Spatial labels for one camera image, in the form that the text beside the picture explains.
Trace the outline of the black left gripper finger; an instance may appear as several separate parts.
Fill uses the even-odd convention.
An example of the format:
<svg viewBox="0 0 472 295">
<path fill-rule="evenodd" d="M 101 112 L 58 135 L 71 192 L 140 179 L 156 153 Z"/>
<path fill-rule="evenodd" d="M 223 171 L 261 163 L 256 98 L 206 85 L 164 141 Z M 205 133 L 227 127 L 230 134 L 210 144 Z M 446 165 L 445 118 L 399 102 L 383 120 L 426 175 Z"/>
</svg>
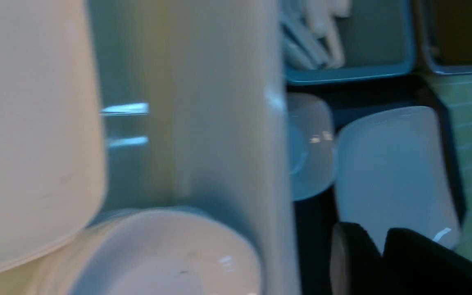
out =
<svg viewBox="0 0 472 295">
<path fill-rule="evenodd" d="M 329 277 L 334 295 L 472 295 L 472 261 L 405 228 L 379 252 L 359 224 L 336 223 Z"/>
</svg>

